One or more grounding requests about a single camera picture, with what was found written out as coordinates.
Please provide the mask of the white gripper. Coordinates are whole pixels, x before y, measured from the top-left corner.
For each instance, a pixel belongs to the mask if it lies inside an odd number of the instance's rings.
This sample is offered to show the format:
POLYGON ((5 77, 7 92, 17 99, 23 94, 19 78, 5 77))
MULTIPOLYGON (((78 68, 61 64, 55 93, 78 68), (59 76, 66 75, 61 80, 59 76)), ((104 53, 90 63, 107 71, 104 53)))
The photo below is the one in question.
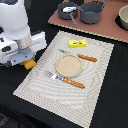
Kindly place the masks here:
POLYGON ((14 66, 22 63, 23 61, 31 59, 33 57, 32 50, 30 49, 31 43, 32 39, 30 36, 18 40, 18 52, 14 55, 11 55, 5 65, 14 66))

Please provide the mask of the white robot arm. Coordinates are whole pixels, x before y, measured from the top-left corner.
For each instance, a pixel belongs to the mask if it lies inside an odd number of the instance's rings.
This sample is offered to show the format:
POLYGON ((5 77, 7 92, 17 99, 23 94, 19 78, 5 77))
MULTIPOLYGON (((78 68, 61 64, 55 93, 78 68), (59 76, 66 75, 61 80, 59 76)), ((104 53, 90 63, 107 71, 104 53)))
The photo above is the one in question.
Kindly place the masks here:
POLYGON ((0 0, 0 65, 23 64, 26 69, 36 65, 35 54, 47 44, 43 31, 32 35, 26 9, 31 0, 0 0))

